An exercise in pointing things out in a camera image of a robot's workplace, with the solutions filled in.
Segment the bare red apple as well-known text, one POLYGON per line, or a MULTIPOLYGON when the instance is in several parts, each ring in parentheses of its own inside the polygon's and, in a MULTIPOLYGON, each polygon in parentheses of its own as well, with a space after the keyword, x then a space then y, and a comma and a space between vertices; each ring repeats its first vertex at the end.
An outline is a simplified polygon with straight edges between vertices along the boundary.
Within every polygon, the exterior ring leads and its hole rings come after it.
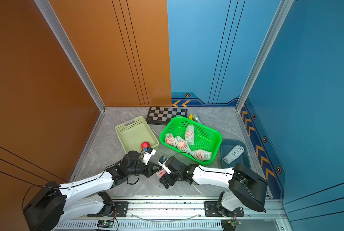
POLYGON ((147 150, 150 147, 150 143, 149 142, 143 142, 140 147, 142 148, 142 150, 147 150))

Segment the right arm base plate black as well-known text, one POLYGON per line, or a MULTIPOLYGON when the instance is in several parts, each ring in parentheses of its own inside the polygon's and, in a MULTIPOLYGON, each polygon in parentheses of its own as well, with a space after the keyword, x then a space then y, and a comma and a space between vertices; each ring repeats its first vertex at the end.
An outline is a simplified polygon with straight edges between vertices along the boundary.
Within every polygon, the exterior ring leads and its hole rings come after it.
POLYGON ((235 210, 228 210, 223 207, 222 201, 225 192, 221 192, 218 201, 205 201, 204 211, 207 217, 244 217, 243 207, 236 208, 235 210))

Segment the white foam net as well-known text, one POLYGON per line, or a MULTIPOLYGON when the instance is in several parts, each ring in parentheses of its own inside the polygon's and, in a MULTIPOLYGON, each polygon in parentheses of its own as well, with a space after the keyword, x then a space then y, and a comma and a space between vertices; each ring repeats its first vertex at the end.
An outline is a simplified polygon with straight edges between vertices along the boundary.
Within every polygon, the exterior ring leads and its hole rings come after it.
POLYGON ((226 164, 231 164, 233 161, 238 159, 243 153, 245 149, 241 145, 236 145, 224 158, 224 162, 226 164))

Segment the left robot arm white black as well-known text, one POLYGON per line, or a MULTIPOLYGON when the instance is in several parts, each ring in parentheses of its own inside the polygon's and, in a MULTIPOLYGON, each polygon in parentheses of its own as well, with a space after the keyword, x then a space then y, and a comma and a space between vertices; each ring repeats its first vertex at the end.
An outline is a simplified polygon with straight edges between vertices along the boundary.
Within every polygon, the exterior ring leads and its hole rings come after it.
POLYGON ((50 231, 69 219, 85 215, 111 215, 114 203, 107 190, 128 183, 130 176, 150 177, 161 169, 150 161, 155 149, 130 151, 100 174, 76 182, 49 182, 22 208, 29 230, 50 231))

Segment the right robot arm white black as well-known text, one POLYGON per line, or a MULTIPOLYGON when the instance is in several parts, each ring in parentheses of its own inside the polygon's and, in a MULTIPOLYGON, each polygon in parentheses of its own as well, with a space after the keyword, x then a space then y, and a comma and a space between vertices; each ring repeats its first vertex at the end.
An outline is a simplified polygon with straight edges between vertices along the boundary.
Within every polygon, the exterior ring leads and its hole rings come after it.
POLYGON ((211 168, 198 164, 186 165, 175 157, 159 159, 159 181, 165 188, 177 181, 225 188, 213 205, 205 206, 206 216, 242 217, 243 208, 266 212, 268 182, 243 164, 230 168, 211 168))

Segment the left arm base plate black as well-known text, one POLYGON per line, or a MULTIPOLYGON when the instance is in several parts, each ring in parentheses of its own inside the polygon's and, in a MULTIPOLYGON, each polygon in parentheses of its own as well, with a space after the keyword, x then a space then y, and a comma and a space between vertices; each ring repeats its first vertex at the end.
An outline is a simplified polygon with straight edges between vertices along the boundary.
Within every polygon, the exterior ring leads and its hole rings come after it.
POLYGON ((97 194, 103 200, 104 206, 98 213, 88 214, 88 217, 126 217, 129 202, 127 201, 118 201, 115 202, 106 192, 99 192, 97 194))

